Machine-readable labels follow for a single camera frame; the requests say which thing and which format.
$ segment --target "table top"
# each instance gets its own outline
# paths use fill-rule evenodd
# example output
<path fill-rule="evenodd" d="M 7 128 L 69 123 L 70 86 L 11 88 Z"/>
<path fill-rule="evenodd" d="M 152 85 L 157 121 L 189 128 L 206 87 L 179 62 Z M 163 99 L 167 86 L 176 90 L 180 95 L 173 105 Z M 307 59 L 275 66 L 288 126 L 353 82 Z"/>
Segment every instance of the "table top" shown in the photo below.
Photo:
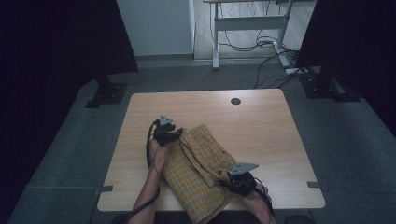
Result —
<path fill-rule="evenodd" d="M 233 105 L 233 98 L 240 99 Z M 275 209 L 321 208 L 325 201 L 311 163 L 281 90 L 181 91 L 137 93 L 131 98 L 110 163 L 98 209 L 131 211 L 149 171 L 146 139 L 160 115 L 178 128 L 205 124 L 215 139 L 239 162 L 257 163 L 251 171 L 268 187 Z M 176 196 L 161 183 L 159 211 L 183 210 Z M 225 210 L 245 210 L 234 199 Z"/>

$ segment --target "table leg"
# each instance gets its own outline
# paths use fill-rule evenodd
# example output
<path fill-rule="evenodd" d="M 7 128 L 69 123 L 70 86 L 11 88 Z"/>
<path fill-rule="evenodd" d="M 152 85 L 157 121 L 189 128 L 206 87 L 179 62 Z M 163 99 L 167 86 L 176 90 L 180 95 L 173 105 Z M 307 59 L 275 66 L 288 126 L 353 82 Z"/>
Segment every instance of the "table leg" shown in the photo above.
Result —
<path fill-rule="evenodd" d="M 283 51 L 282 49 L 282 44 L 283 44 L 283 38 L 285 37 L 285 33 L 286 33 L 286 28 L 288 27 L 288 23 L 289 23 L 289 18 L 290 18 L 290 12 L 291 12 L 291 7 L 293 5 L 293 0 L 289 0 L 288 3 L 288 8 L 286 10 L 284 19 L 283 19 L 283 24 L 282 24 L 282 28 L 279 30 L 279 39 L 276 43 L 276 53 L 280 53 Z M 282 63 L 282 66 L 284 68 L 290 68 L 290 64 L 288 59 L 286 58 L 286 55 L 284 54 L 279 54 L 279 60 Z"/>
<path fill-rule="evenodd" d="M 216 25 L 219 17 L 218 17 L 218 12 L 219 12 L 219 3 L 215 4 L 215 17 L 213 20 L 213 69 L 218 70 L 219 69 L 219 34 L 218 34 L 218 27 Z"/>

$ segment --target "black panel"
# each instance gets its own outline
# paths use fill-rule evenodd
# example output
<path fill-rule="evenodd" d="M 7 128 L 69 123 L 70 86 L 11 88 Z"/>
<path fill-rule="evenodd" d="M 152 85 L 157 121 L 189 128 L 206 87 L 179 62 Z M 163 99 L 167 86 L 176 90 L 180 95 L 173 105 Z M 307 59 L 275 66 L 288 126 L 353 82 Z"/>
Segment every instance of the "black panel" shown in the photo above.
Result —
<path fill-rule="evenodd" d="M 396 134 L 396 3 L 318 0 L 296 67 L 342 76 Z"/>
<path fill-rule="evenodd" d="M 0 17 L 0 223 L 6 223 L 79 88 L 137 66 L 115 0 L 4 0 Z"/>

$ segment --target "metal table frame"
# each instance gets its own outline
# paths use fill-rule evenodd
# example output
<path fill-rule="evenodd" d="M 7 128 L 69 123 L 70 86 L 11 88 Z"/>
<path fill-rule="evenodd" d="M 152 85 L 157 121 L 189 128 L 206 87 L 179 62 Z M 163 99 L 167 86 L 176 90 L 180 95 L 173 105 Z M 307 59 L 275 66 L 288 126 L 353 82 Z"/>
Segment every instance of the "metal table frame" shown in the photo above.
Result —
<path fill-rule="evenodd" d="M 214 17 L 214 42 L 213 42 L 213 69 L 219 69 L 219 34 L 218 31 L 237 30 L 279 30 L 279 39 L 274 42 L 276 53 L 284 68 L 290 68 L 290 64 L 282 49 L 283 38 L 290 18 L 293 0 L 289 0 L 285 15 L 265 16 L 265 17 L 244 17 L 244 18 L 219 18 L 219 4 L 241 2 L 237 0 L 204 0 L 204 3 L 215 4 Z"/>

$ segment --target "gray floor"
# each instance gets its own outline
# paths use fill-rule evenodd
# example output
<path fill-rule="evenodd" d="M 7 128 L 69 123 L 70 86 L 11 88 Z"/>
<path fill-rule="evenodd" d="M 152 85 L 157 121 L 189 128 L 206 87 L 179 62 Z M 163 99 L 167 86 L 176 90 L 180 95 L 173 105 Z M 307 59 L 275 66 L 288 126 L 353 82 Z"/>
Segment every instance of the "gray floor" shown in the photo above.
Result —
<path fill-rule="evenodd" d="M 138 74 L 110 76 L 113 82 L 129 84 L 120 105 L 85 109 L 97 85 L 92 81 L 82 87 L 8 223 L 111 223 L 123 213 L 98 211 L 95 191 L 105 181 L 131 95 L 251 89 L 258 68 L 257 64 L 236 64 L 213 71 L 211 65 L 186 64 L 150 67 L 145 62 Z M 261 76 L 282 72 L 278 63 L 269 63 Z M 281 90 L 326 200 L 324 208 L 311 210 L 316 223 L 395 223 L 396 139 L 373 109 L 364 99 L 359 103 L 307 99 L 297 77 Z M 276 219 L 284 223 L 293 214 L 309 216 L 309 211 L 276 210 Z"/>

